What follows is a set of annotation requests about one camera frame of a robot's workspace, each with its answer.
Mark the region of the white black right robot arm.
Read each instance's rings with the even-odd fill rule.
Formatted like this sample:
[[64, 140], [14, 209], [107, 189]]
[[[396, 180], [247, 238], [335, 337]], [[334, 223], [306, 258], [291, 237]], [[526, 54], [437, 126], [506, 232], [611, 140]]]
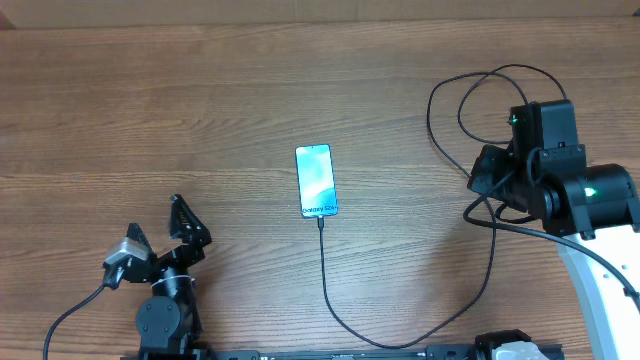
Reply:
[[468, 187], [539, 220], [576, 289], [593, 355], [639, 356], [639, 194], [618, 164], [590, 166], [573, 104], [511, 109], [507, 147], [483, 147]]

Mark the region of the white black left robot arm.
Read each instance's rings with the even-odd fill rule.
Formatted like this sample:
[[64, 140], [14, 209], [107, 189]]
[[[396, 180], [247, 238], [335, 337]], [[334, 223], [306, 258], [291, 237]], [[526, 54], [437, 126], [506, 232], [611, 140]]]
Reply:
[[140, 305], [136, 327], [139, 359], [205, 359], [215, 357], [200, 340], [203, 327], [196, 300], [195, 280], [188, 269], [205, 258], [212, 237], [184, 198], [171, 197], [169, 237], [181, 242], [163, 255], [156, 254], [137, 223], [128, 226], [119, 252], [124, 255], [122, 278], [148, 283], [152, 296]]

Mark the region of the blue Samsung Galaxy smartphone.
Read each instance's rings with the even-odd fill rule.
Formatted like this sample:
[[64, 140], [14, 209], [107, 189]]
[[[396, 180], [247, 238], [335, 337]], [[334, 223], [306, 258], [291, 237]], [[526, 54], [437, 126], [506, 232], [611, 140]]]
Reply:
[[339, 212], [331, 148], [328, 144], [295, 149], [301, 216], [319, 218]]

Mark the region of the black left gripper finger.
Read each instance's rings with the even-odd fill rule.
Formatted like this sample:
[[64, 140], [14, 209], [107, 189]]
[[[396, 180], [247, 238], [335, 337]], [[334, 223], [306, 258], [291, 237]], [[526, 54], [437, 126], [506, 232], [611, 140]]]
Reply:
[[151, 245], [138, 223], [130, 223], [128, 225], [126, 236], [144, 245], [148, 250], [151, 250]]
[[169, 237], [183, 244], [205, 247], [212, 242], [207, 227], [200, 221], [180, 194], [171, 197]]

